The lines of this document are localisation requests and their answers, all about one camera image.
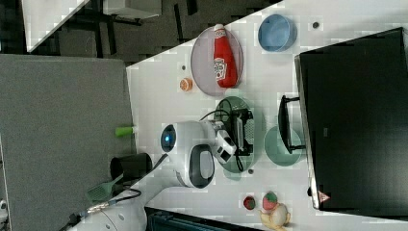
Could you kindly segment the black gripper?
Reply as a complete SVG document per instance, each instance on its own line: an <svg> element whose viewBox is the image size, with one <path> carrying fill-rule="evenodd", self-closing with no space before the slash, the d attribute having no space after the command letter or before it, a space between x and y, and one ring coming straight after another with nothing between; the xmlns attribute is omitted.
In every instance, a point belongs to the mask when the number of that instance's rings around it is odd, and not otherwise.
<svg viewBox="0 0 408 231"><path fill-rule="evenodd" d="M239 156L250 156L254 145L254 118L248 109L235 110L231 118Z"/></svg>

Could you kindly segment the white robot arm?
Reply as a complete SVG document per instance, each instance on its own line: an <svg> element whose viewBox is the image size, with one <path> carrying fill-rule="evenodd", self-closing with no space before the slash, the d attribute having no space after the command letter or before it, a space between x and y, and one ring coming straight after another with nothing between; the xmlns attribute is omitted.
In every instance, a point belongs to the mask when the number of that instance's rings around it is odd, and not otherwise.
<svg viewBox="0 0 408 231"><path fill-rule="evenodd" d="M94 205L67 231L145 231L145 205L166 188L203 189L215 176L215 163L244 171L242 156L253 153L253 114L248 109L218 109L213 119L169 124L161 134L163 155L129 189Z"/></svg>

